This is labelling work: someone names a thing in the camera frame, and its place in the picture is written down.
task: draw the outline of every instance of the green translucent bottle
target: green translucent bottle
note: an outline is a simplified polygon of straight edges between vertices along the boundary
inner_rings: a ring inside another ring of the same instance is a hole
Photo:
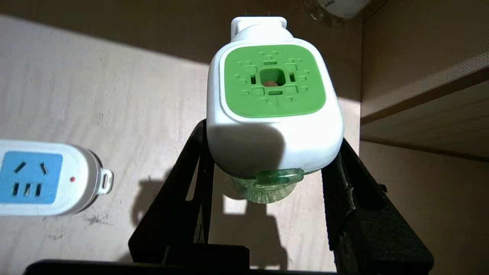
[[[262,171],[256,175],[256,179],[231,177],[231,180],[238,192],[247,200],[258,204],[270,204],[288,196],[303,178],[302,169],[283,169]]]

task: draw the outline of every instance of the socket hole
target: socket hole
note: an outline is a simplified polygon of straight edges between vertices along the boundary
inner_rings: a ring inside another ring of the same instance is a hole
[[[24,196],[28,197],[30,193],[30,183],[25,185]]]
[[[43,174],[47,175],[46,164],[44,164],[44,162],[41,162],[40,166],[41,166],[41,171],[43,172]]]
[[[277,86],[282,86],[285,84],[284,71],[279,68],[263,69],[260,71],[260,80],[267,87],[270,85],[265,85],[265,83],[270,83],[270,81],[275,82]]]
[[[268,95],[279,95],[282,94],[282,90],[268,91]]]
[[[17,196],[18,191],[19,191],[19,183],[14,183],[14,187],[12,188],[12,196]]]
[[[277,65],[277,61],[276,60],[266,60],[266,61],[263,61],[263,65]]]
[[[17,166],[17,168],[15,168],[14,173],[17,174],[24,166],[25,166],[25,162],[22,161],[22,163],[19,164],[19,166]]]
[[[41,195],[41,184],[38,183],[37,186],[36,186],[36,194],[35,196],[36,197],[39,197]]]
[[[105,187],[107,187],[107,175],[102,178],[102,189],[105,189]]]

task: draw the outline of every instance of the white object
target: white object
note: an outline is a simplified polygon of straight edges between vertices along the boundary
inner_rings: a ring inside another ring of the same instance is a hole
[[[216,164],[226,173],[255,178],[266,170],[300,168],[306,173],[328,165],[343,139],[343,119],[328,70],[319,51],[294,38],[281,17],[238,17],[231,23],[231,42],[210,64],[207,87],[207,138]],[[326,92],[326,102],[307,115],[249,118],[226,103],[224,63],[240,47],[297,45],[314,56]]]
[[[319,5],[329,13],[340,18],[350,19],[355,17],[370,0],[317,0]]]
[[[0,203],[0,215],[76,213],[86,208],[97,195],[107,194],[112,189],[113,172],[102,168],[97,157],[87,149],[58,143],[0,140],[0,167],[3,167],[8,152],[57,155],[62,157],[62,163],[52,203]],[[51,167],[45,169],[47,173],[57,172],[50,171]]]

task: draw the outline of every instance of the electric mosquito repellent device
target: electric mosquito repellent device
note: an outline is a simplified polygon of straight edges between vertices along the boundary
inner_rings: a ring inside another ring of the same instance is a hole
[[[343,119],[319,51],[281,17],[238,17],[211,62],[207,137],[216,164],[267,186],[296,183],[328,165]]]

